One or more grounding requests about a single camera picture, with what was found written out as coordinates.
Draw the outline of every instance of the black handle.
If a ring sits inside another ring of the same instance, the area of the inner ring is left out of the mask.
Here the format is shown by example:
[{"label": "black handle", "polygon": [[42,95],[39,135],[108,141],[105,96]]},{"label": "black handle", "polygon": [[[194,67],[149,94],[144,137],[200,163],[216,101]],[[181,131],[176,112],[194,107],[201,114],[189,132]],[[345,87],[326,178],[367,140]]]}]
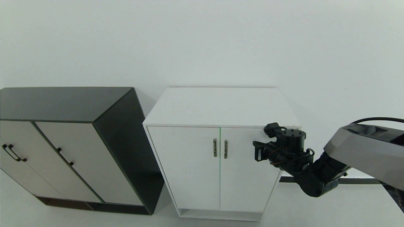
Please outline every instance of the black handle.
[{"label": "black handle", "polygon": [[58,147],[58,148],[56,148],[56,151],[60,154],[60,156],[63,158],[63,160],[65,161],[65,162],[67,162],[69,165],[73,165],[74,163],[73,162],[68,162],[66,159],[65,159],[65,157],[63,157],[63,155],[60,153],[60,151],[62,151],[62,149],[60,148],[60,147]]},{"label": "black handle", "polygon": [[15,156],[17,156],[19,159],[21,159],[21,161],[26,162],[27,159],[26,159],[26,158],[24,158],[24,159],[20,158],[20,157],[12,150],[13,147],[14,147],[14,146],[13,146],[12,144],[10,144],[10,145],[8,146],[8,148],[10,149],[10,151],[11,151]]},{"label": "black handle", "polygon": [[15,159],[15,158],[6,150],[7,145],[3,144],[3,146],[1,146],[1,147],[2,147],[3,150],[5,150],[5,151],[7,152],[7,154],[8,154],[10,157],[12,157],[14,160],[16,160],[17,162],[21,161],[20,158]]}]

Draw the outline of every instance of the white cabinet top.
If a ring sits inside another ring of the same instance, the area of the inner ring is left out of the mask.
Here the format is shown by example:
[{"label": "white cabinet top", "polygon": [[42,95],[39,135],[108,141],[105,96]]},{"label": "white cabinet top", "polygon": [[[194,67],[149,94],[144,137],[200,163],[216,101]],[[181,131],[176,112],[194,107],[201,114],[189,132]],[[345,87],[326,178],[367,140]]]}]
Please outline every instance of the white cabinet top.
[{"label": "white cabinet top", "polygon": [[300,123],[277,88],[167,88],[145,126],[300,128]]}]

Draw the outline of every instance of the white cabinet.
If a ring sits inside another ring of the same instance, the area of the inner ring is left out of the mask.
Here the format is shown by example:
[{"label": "white cabinet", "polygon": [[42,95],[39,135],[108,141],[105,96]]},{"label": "white cabinet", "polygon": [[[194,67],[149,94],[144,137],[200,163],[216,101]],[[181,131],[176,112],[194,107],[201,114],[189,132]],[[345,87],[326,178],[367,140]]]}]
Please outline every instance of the white cabinet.
[{"label": "white cabinet", "polygon": [[280,170],[254,159],[254,140],[268,143],[261,128],[221,128],[220,210],[264,212]]},{"label": "white cabinet", "polygon": [[281,171],[253,141],[300,128],[276,88],[168,88],[143,122],[180,217],[259,221]]},{"label": "white cabinet", "polygon": [[[149,127],[179,208],[220,209],[219,128]],[[217,155],[214,156],[214,140]]]}]

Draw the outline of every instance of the black cabinet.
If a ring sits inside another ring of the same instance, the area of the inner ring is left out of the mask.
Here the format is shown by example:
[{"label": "black cabinet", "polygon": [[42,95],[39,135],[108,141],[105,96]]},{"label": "black cabinet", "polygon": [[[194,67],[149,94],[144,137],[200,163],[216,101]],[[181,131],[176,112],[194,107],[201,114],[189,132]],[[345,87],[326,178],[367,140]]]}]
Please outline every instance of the black cabinet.
[{"label": "black cabinet", "polygon": [[0,90],[1,168],[50,206],[153,214],[163,177],[134,88]]}]

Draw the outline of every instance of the cabinet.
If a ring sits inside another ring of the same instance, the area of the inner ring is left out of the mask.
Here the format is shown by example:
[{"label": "cabinet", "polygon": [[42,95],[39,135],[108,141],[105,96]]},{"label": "cabinet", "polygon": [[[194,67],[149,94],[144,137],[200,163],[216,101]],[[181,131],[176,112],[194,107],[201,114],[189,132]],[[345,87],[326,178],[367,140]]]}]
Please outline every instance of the cabinet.
[{"label": "cabinet", "polygon": [[4,88],[0,104],[0,167],[46,205],[153,213],[164,180],[133,88]]},{"label": "cabinet", "polygon": [[259,221],[281,171],[263,127],[300,124],[276,88],[168,88],[143,122],[180,217]]}]

